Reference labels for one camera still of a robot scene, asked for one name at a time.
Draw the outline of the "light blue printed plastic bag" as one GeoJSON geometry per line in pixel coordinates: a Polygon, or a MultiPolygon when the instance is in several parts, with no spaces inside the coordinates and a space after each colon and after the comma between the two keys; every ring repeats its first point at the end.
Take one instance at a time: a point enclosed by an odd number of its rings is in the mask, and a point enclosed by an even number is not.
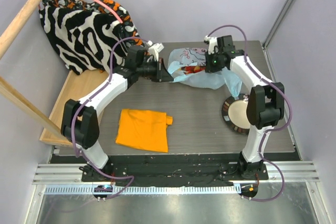
{"type": "Polygon", "coordinates": [[[194,74],[184,74],[184,66],[205,66],[205,48],[180,48],[171,51],[168,59],[168,72],[174,78],[173,82],[182,83],[195,88],[219,89],[226,85],[232,96],[237,97],[242,88],[242,81],[238,75],[227,68],[216,73],[204,71],[194,74]]]}

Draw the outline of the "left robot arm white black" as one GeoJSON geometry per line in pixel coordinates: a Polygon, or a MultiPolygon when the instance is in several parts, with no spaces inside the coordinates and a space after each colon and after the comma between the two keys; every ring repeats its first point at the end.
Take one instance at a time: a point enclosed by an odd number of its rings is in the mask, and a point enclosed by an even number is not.
{"type": "Polygon", "coordinates": [[[94,176],[102,182],[111,177],[112,164],[98,141],[98,116],[140,77],[153,82],[173,81],[159,56],[163,48],[161,43],[153,44],[149,49],[132,46],[124,65],[114,67],[105,82],[78,101],[70,99],[65,103],[60,132],[86,158],[94,168],[94,176]]]}

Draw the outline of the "fake lychee bunch red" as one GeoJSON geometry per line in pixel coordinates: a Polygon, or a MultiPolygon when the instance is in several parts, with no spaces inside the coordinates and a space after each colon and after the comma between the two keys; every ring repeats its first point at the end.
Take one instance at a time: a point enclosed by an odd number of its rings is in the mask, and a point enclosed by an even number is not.
{"type": "Polygon", "coordinates": [[[204,70],[205,70],[205,66],[200,66],[200,65],[196,65],[196,66],[189,65],[189,66],[184,66],[181,68],[181,71],[184,74],[194,74],[194,73],[198,73],[204,70]]]}

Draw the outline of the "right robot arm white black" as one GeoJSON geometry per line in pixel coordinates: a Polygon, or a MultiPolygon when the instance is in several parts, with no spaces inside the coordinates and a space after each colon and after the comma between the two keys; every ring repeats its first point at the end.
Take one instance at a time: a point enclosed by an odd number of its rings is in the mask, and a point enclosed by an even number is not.
{"type": "Polygon", "coordinates": [[[231,36],[206,36],[204,42],[208,45],[205,71],[215,73],[227,68],[250,92],[246,109],[250,130],[239,155],[237,173],[242,179],[253,178],[263,169],[264,149],[271,131],[284,118],[284,85],[266,78],[244,50],[235,48],[231,36]]]}

